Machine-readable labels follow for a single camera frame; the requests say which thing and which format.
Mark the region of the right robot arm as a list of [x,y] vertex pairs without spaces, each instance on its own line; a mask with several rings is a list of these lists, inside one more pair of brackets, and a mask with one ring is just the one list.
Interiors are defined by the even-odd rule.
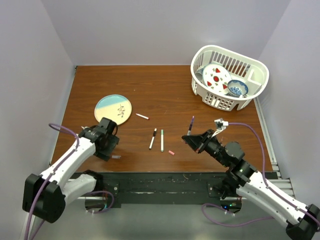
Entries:
[[202,134],[184,135],[182,140],[194,152],[206,152],[227,168],[226,177],[217,186],[223,195],[237,194],[248,199],[285,227],[292,240],[311,240],[319,232],[319,207],[294,199],[267,180],[244,159],[245,153],[238,142],[222,145],[211,129]]

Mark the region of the small black-tipped white marker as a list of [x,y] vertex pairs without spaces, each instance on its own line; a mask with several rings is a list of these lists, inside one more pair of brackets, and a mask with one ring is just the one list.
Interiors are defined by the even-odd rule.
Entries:
[[151,150],[154,144],[155,136],[152,136],[148,149]]

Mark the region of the red-tipped white marker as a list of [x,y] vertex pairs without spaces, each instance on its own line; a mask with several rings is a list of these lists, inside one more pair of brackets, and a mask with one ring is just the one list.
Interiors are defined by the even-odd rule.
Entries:
[[146,120],[149,120],[150,118],[145,116],[145,115],[142,115],[142,114],[139,114],[139,113],[136,113],[135,114],[136,116],[140,117],[140,118],[143,118],[143,119],[146,119]]

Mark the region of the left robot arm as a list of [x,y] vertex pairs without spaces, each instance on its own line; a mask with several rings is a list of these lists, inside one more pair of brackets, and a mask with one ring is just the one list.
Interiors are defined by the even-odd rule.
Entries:
[[86,170],[74,180],[71,177],[91,156],[108,161],[119,143],[117,123],[105,117],[79,134],[65,127],[62,130],[74,136],[72,146],[39,175],[30,174],[24,184],[22,209],[49,223],[56,222],[78,197],[89,193],[99,196],[103,192],[100,173]]

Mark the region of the purple pen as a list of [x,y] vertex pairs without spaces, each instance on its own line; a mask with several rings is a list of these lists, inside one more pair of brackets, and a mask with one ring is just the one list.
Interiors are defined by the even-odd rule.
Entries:
[[187,135],[189,136],[191,134],[192,128],[193,128],[193,124],[194,124],[194,120],[195,120],[195,116],[192,116],[189,127],[188,127],[188,131],[187,131]]

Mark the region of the white marker with green end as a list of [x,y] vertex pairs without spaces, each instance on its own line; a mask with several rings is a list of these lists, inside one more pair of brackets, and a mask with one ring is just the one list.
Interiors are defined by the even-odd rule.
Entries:
[[164,152],[164,130],[161,129],[160,131],[160,151]]

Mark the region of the grey pen cap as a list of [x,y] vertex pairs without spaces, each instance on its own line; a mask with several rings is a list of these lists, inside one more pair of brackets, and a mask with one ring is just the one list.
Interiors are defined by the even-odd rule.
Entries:
[[112,158],[112,159],[120,159],[121,156],[120,156],[120,155],[112,155],[111,158]]

